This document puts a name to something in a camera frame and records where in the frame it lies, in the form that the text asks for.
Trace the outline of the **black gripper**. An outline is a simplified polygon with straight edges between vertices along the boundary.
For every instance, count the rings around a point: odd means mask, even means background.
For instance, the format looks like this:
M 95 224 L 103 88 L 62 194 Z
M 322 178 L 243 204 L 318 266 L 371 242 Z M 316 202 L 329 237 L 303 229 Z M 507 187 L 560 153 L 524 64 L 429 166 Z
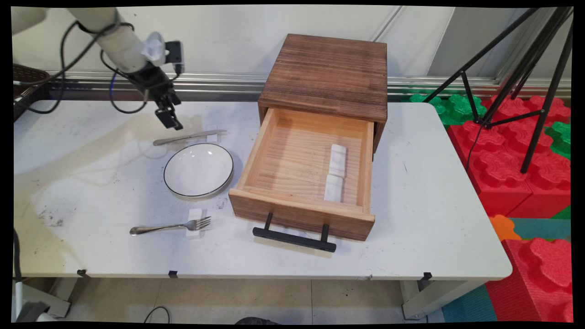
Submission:
M 153 100 L 159 107 L 155 114 L 159 121 L 167 128 L 182 130 L 183 125 L 178 120 L 174 106 L 181 104 L 173 82 L 181 75 L 181 64 L 173 64 L 175 75 L 169 78 L 160 67 L 147 64 L 144 68 L 130 74 L 130 83 L 144 96 L 144 103 Z

